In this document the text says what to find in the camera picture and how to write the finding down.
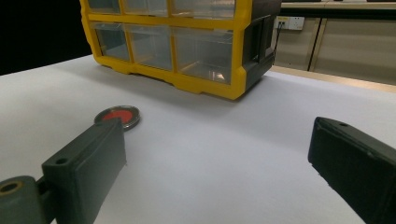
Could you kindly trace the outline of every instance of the red lid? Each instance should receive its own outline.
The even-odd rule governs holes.
[[[118,105],[100,112],[94,122],[120,118],[124,131],[132,129],[140,120],[139,109],[130,105]]]

